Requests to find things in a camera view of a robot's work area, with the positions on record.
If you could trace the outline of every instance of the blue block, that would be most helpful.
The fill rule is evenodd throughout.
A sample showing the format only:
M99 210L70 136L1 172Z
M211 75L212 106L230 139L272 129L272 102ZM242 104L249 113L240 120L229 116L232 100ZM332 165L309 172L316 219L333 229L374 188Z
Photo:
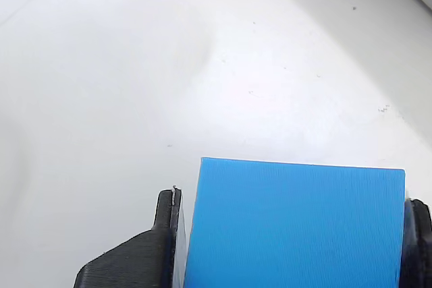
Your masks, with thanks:
M404 179L205 158L185 288L397 288Z

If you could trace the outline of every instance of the blue plastic block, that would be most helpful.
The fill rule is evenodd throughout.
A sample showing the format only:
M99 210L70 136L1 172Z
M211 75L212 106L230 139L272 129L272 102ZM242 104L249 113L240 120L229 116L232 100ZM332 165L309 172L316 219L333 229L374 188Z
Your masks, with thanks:
M185 288L396 288L404 178L203 159Z

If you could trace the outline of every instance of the white background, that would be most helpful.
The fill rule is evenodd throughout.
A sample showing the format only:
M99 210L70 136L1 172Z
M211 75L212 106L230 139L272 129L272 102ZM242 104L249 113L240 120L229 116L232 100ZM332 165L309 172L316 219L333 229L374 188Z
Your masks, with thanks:
M431 50L417 0L0 0L2 287L72 287L173 184L189 232L202 156L401 168L431 204Z

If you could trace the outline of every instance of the white tabletop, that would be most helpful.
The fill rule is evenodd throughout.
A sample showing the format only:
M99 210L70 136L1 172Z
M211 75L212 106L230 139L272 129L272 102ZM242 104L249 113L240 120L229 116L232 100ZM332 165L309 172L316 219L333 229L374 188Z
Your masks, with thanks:
M173 184L189 232L203 156L401 168L432 203L431 50L417 0L0 0L2 287L72 287Z

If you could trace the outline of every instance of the black plastic part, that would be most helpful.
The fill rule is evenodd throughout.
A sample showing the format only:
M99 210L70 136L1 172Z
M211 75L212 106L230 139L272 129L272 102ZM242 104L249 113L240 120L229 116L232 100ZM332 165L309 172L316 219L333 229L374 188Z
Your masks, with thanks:
M432 223L427 205L405 203L400 288L432 288Z
M171 288L180 199L162 191L153 228L86 264L74 288Z

